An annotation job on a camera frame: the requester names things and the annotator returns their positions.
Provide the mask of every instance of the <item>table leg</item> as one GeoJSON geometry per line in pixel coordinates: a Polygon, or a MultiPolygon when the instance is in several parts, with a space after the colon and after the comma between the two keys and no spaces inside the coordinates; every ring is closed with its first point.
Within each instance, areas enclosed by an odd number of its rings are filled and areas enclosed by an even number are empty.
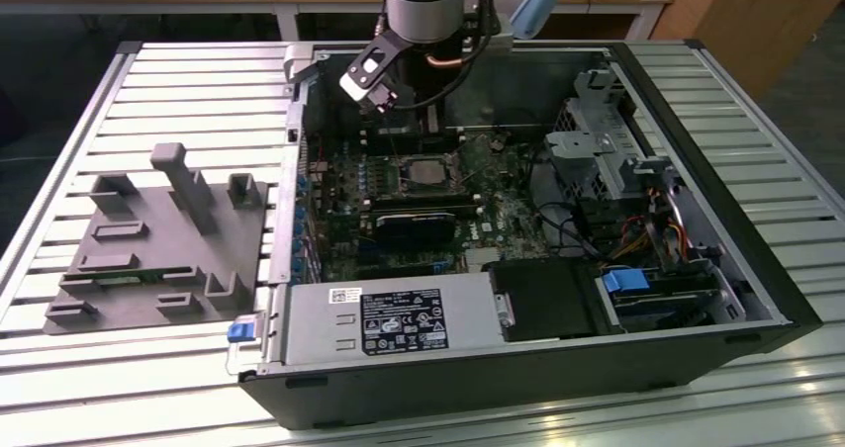
{"type": "Polygon", "coordinates": [[[658,24],[665,4],[644,4],[625,40],[648,40],[658,24]]]}
{"type": "Polygon", "coordinates": [[[297,4],[277,4],[275,12],[282,40],[285,42],[297,42],[301,39],[301,30],[297,26],[299,7],[297,4]]]}

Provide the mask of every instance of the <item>blue latch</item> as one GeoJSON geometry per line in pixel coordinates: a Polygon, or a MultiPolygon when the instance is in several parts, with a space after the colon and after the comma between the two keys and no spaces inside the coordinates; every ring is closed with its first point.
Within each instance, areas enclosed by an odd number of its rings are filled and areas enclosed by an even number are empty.
{"type": "Polygon", "coordinates": [[[642,269],[614,269],[602,276],[608,292],[644,291],[650,288],[642,269]]]}
{"type": "Polygon", "coordinates": [[[230,343],[241,343],[243,341],[255,341],[255,320],[246,322],[235,322],[229,326],[226,338],[230,343]]]}

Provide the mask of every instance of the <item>chip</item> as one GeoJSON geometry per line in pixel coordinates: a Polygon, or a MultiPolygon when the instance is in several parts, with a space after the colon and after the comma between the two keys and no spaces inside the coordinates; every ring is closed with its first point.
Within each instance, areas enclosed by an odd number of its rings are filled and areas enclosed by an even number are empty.
{"type": "Polygon", "coordinates": [[[439,160],[417,160],[409,165],[409,178],[422,185],[443,185],[446,167],[439,160]]]}

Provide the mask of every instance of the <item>copper pipe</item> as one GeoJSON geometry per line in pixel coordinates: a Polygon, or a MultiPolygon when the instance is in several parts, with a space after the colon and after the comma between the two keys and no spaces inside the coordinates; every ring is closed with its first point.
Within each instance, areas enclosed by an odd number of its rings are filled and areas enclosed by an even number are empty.
{"type": "Polygon", "coordinates": [[[434,56],[427,54],[425,56],[425,60],[434,68],[459,68],[463,65],[463,58],[437,59],[434,56]]]}

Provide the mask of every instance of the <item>blue object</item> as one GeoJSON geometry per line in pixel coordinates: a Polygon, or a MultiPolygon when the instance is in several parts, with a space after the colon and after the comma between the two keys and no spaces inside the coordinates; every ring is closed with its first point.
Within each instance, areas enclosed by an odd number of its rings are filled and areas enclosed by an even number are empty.
{"type": "Polygon", "coordinates": [[[650,288],[642,269],[614,269],[602,276],[608,292],[644,291],[650,288]]]}
{"type": "Polygon", "coordinates": [[[302,268],[305,267],[305,263],[302,262],[301,257],[295,257],[291,261],[291,270],[294,272],[302,272],[302,268]]]}
{"type": "Polygon", "coordinates": [[[229,325],[226,338],[230,343],[255,341],[255,320],[249,322],[235,322],[229,325]]]}
{"type": "Polygon", "coordinates": [[[522,40],[533,39],[552,15],[557,0],[524,0],[512,16],[514,37],[522,40]]]}

